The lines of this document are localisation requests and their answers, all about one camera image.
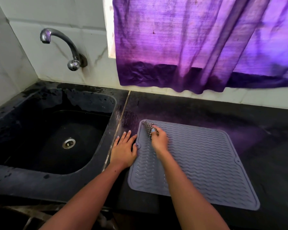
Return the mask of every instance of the forearm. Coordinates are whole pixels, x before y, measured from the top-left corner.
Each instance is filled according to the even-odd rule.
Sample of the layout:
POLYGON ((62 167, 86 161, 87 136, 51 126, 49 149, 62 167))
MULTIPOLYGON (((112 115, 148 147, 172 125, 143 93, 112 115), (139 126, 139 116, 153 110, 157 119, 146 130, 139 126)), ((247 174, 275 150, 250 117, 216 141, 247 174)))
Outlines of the forearm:
POLYGON ((186 177, 170 153, 163 153, 161 162, 164 166, 174 208, 183 230, 229 229, 215 208, 206 201, 186 177))
POLYGON ((41 229, 91 229, 112 185, 122 170, 121 165, 110 163, 103 173, 82 188, 41 229))

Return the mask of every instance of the faucet spout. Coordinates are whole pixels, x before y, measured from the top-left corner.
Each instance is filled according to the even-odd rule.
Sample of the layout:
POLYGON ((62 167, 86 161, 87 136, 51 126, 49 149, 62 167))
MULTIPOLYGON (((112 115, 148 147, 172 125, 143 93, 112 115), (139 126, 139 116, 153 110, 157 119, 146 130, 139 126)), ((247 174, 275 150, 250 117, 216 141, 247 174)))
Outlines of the faucet spout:
POLYGON ((61 31, 53 29, 53 28, 45 28, 41 31, 40 34, 40 39, 42 41, 42 43, 45 44, 50 44, 50 38, 51 36, 57 36, 59 38, 61 38, 62 40, 64 40, 67 45, 69 46, 70 50, 72 51, 72 55, 73 55, 73 60, 70 60, 67 63, 67 66, 70 70, 72 71, 76 71, 79 69, 79 67, 85 67, 88 65, 88 61, 85 58, 84 55, 80 54, 79 51, 77 50, 77 47, 75 46, 75 44, 70 40, 69 37, 67 37, 65 34, 63 34, 61 31))

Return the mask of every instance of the silicone drying mat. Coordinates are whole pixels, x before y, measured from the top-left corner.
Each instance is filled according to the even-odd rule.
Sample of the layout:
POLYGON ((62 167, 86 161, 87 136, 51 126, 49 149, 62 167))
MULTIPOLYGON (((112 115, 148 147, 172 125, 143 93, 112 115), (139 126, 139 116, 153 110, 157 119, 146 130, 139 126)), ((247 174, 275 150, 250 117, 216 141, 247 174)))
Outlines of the silicone drying mat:
POLYGON ((168 150, 194 186, 212 204, 257 210, 260 202, 228 134, 221 130, 154 120, 138 129, 138 156, 130 167, 131 189, 170 196, 164 169, 143 121, 168 135, 168 150))

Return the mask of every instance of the sink basin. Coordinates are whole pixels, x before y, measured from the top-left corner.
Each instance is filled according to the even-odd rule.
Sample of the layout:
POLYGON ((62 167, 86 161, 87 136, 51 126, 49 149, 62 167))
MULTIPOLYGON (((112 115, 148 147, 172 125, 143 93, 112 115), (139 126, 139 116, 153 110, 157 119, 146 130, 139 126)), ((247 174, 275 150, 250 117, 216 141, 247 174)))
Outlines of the sink basin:
POLYGON ((70 174, 94 156, 115 107, 104 94, 45 89, 0 120, 0 165, 70 174))

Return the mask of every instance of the drain strainer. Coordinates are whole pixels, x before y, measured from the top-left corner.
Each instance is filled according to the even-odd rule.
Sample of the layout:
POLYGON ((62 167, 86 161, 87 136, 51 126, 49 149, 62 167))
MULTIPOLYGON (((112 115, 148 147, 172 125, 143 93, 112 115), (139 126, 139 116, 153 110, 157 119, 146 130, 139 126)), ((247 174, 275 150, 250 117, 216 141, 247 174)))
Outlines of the drain strainer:
POLYGON ((74 139, 67 139, 62 144, 62 147, 65 149, 70 149, 70 148, 74 147, 75 144, 76 144, 76 141, 74 139))

